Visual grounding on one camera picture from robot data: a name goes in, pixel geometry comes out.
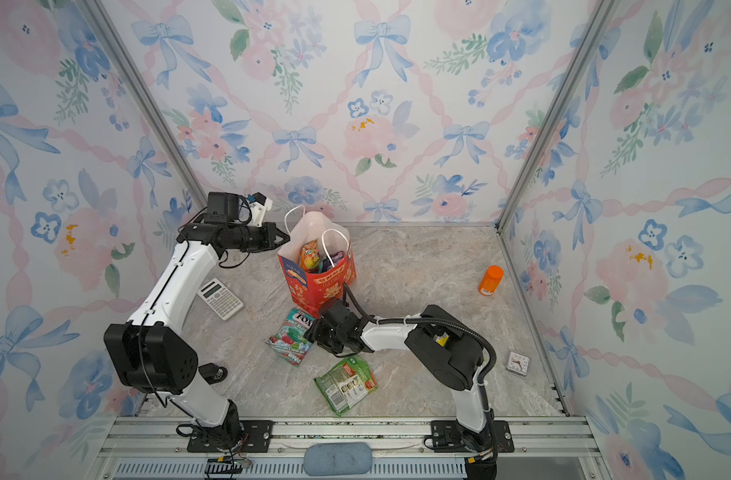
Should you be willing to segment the orange snack packet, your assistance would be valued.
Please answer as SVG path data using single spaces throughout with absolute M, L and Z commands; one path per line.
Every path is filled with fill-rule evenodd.
M 298 265 L 309 273 L 319 273 L 323 260 L 317 239 L 307 242 L 301 250 Z

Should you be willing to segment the green snack bag barcode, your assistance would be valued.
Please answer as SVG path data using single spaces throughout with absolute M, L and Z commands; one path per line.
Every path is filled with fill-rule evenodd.
M 343 416 L 379 388 L 369 364 L 359 355 L 341 360 L 314 381 L 337 416 Z

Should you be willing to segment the red paper gift bag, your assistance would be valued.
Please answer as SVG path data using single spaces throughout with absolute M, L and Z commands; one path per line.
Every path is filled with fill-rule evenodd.
M 357 278 L 350 232 L 319 211 L 302 215 L 278 256 L 293 302 L 314 317 Z

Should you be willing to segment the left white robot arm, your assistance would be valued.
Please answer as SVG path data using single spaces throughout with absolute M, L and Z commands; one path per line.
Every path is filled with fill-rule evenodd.
M 274 222 L 184 226 L 171 262 L 147 299 L 129 320 L 110 325 L 104 334 L 122 384 L 166 398 L 199 426 L 233 429 L 239 422 L 237 407 L 199 372 L 197 351 L 182 337 L 185 320 L 206 276 L 227 251 L 262 253 L 289 241 Z

